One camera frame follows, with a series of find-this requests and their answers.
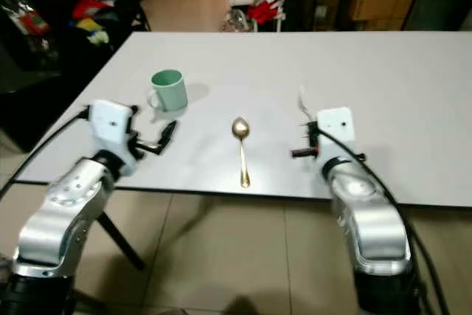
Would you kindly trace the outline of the gold metal spoon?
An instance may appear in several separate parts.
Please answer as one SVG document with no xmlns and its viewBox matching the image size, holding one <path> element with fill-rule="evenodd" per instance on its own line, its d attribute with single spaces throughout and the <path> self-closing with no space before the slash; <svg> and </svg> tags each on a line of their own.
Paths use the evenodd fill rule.
<svg viewBox="0 0 472 315">
<path fill-rule="evenodd" d="M 238 139 L 240 154 L 240 186 L 242 188 L 249 188 L 251 186 L 249 164 L 247 164 L 245 147 L 245 139 L 249 136 L 249 133 L 249 123 L 243 117 L 236 117 L 232 122 L 232 135 Z"/>
</svg>

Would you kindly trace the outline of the green ceramic mug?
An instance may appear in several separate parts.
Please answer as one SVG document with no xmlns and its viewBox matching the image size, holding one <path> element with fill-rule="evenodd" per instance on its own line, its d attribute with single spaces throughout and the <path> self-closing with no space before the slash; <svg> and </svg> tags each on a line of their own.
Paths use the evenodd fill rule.
<svg viewBox="0 0 472 315">
<path fill-rule="evenodd" d="M 150 82 L 152 88 L 146 102 L 151 107 L 173 112 L 185 109 L 188 105 L 183 74 L 179 70 L 159 70 L 151 77 Z"/>
</svg>

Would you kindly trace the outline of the black table leg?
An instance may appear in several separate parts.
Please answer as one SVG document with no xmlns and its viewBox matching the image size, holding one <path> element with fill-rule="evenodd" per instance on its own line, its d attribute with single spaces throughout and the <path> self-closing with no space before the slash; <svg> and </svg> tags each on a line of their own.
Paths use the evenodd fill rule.
<svg viewBox="0 0 472 315">
<path fill-rule="evenodd" d="M 131 265 L 139 271 L 144 271 L 145 262 L 139 256 L 135 248 L 131 246 L 124 234 L 118 230 L 114 221 L 112 221 L 107 214 L 103 213 L 97 218 L 97 223 L 101 225 L 105 233 L 115 242 L 122 254 L 131 262 Z"/>
</svg>

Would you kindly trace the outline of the black low stand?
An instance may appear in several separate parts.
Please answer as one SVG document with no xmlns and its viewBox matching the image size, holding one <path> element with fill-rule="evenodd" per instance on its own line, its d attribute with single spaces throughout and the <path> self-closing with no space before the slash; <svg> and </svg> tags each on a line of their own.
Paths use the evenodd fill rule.
<svg viewBox="0 0 472 315">
<path fill-rule="evenodd" d="M 10 36 L 0 39 L 0 127 L 20 152 L 28 153 L 80 96 L 90 79 L 67 70 L 40 72 L 21 68 L 26 45 Z"/>
</svg>

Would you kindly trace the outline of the red cloth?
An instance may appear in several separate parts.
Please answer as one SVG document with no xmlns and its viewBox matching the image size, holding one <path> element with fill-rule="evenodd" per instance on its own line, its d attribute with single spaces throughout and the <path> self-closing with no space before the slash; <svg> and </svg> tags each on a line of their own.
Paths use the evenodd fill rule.
<svg viewBox="0 0 472 315">
<path fill-rule="evenodd" d="M 266 25 L 279 17 L 280 9 L 278 4 L 272 4 L 269 1 L 261 1 L 259 4 L 250 5 L 247 8 L 247 15 L 257 25 Z"/>
</svg>

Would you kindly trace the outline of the red and yellow toy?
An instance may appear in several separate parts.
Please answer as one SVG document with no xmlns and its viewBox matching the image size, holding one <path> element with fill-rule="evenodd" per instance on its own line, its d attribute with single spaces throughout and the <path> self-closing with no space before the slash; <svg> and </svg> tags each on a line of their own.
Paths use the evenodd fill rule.
<svg viewBox="0 0 472 315">
<path fill-rule="evenodd" d="M 107 27 L 120 21 L 114 1 L 79 0 L 72 12 L 71 25 L 84 31 L 93 45 L 108 44 Z"/>
</svg>

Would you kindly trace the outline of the brown cardboard box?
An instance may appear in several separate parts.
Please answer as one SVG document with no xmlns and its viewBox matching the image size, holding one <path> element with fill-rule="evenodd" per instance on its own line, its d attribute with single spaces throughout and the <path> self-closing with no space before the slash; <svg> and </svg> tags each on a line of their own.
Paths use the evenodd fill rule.
<svg viewBox="0 0 472 315">
<path fill-rule="evenodd" d="M 352 21 L 405 18 L 414 0 L 353 0 L 350 9 Z"/>
</svg>

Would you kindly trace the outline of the clear package with red label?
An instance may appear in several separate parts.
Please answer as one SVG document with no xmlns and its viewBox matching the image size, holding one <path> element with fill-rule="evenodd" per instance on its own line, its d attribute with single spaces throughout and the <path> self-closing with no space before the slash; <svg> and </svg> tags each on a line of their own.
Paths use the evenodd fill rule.
<svg viewBox="0 0 472 315">
<path fill-rule="evenodd" d="M 50 45 L 45 38 L 49 25 L 27 0 L 1 0 L 1 8 L 21 34 L 26 36 L 31 52 L 49 52 Z"/>
</svg>

